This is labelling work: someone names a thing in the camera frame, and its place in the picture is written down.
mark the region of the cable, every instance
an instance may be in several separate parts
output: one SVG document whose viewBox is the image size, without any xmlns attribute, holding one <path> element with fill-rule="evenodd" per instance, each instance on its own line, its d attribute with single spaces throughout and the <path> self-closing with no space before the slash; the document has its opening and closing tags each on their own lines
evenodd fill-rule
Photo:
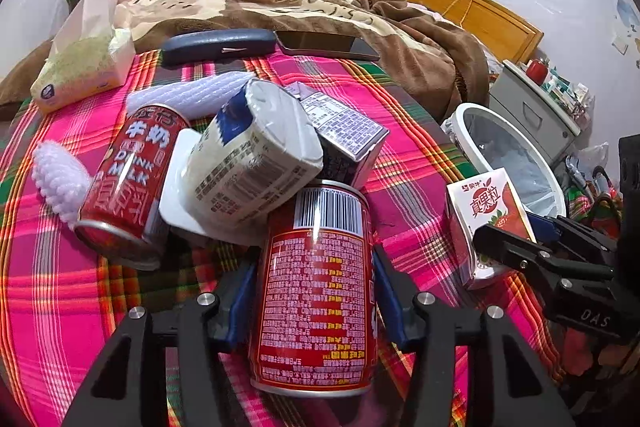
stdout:
<svg viewBox="0 0 640 427">
<path fill-rule="evenodd" d="M 459 1 L 459 0 L 455 0 L 455 1 L 453 1 L 453 2 L 449 5 L 449 7 L 448 7 L 446 10 L 444 10 L 444 12 L 442 12 L 442 13 L 441 13 L 441 15 L 444 17 L 444 16 L 447 14 L 447 12 L 448 12 L 449 10 L 451 10 L 451 9 L 453 8 L 454 4 L 455 4 L 455 3 L 457 3 L 458 1 Z M 460 26 L 461 28 L 462 28 L 462 23 L 465 21 L 466 16 L 468 15 L 469 10 L 471 10 L 471 5 L 472 5 L 473 3 L 474 3 L 474 0 L 469 0 L 469 6 L 467 6 L 467 7 L 466 7 L 465 14 L 462 16 L 462 19 L 460 19 L 460 24 L 459 24 L 459 26 Z"/>
</svg>

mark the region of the tissue box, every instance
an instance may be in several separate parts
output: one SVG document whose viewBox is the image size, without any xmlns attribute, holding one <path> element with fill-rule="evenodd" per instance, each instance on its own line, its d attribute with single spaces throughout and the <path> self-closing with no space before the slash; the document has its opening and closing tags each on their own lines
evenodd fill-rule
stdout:
<svg viewBox="0 0 640 427">
<path fill-rule="evenodd" d="M 482 225 L 494 225 L 535 242 L 526 211 L 504 168 L 447 185 L 447 196 L 451 237 L 466 288 L 483 288 L 510 272 L 474 251 L 474 233 Z"/>
<path fill-rule="evenodd" d="M 131 31 L 113 28 L 118 0 L 80 0 L 51 44 L 31 85 L 44 113 L 124 85 L 136 55 Z"/>
<path fill-rule="evenodd" d="M 300 100 L 320 137 L 323 167 L 318 178 L 361 188 L 389 134 L 388 129 L 301 82 L 285 89 Z"/>
</svg>

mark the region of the white drawer cabinet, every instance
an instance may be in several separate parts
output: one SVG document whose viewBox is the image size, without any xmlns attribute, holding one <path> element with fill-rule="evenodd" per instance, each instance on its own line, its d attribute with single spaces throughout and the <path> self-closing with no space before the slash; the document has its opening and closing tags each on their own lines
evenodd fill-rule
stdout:
<svg viewBox="0 0 640 427">
<path fill-rule="evenodd" d="M 508 60 L 490 91 L 489 108 L 511 122 L 549 165 L 580 134 L 580 128 L 547 92 Z"/>
</svg>

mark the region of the red object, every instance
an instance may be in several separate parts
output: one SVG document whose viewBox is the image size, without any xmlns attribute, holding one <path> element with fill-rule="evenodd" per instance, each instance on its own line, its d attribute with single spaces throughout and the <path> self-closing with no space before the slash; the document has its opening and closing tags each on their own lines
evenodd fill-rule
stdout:
<svg viewBox="0 0 640 427">
<path fill-rule="evenodd" d="M 98 253 L 136 269 L 156 269 L 168 227 L 158 204 L 178 133 L 189 123 L 163 105 L 127 118 L 80 208 L 74 231 Z"/>
<path fill-rule="evenodd" d="M 532 60 L 527 68 L 527 76 L 539 86 L 545 83 L 546 74 L 549 72 L 546 64 L 537 58 Z"/>
<path fill-rule="evenodd" d="M 269 215 L 249 357 L 270 393 L 364 393 L 376 363 L 369 208 L 354 188 L 319 181 Z"/>
</svg>

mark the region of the smartphone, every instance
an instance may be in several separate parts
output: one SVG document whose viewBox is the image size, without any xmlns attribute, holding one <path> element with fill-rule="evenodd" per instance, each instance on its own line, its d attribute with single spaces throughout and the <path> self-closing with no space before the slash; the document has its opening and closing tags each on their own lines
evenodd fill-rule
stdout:
<svg viewBox="0 0 640 427">
<path fill-rule="evenodd" d="M 380 60 L 380 55 L 359 37 L 333 33 L 276 31 L 276 38 L 286 55 Z"/>
</svg>

